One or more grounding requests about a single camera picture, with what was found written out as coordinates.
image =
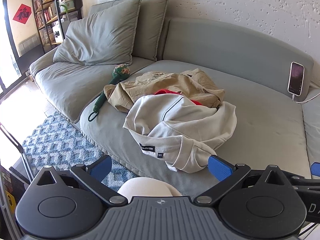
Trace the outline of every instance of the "white sweatshirt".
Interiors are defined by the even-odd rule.
[[[148,95],[134,103],[123,127],[144,154],[165,161],[172,171],[193,173],[208,165],[214,150],[232,136],[235,109],[228,102],[217,110],[183,95]]]

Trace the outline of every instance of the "black clothing tag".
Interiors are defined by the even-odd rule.
[[[140,144],[141,149],[144,151],[148,151],[148,152],[155,152],[156,151],[155,146],[143,146],[141,143],[139,143],[139,144]]]

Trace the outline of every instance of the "phone screen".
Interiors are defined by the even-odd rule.
[[[302,83],[304,77],[304,67],[298,63],[292,62],[288,91],[296,96],[301,95]]]

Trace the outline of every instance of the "gray ribbed plate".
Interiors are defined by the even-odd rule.
[[[103,220],[75,240],[244,240],[227,229],[211,208],[197,207],[188,197],[135,197],[111,208]]]

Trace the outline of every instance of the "gray throw pillow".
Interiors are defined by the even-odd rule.
[[[71,22],[53,62],[131,65],[140,4],[141,0],[127,0]]]
[[[93,5],[89,15],[127,0]],[[156,61],[158,43],[169,0],[142,0],[132,55]]]

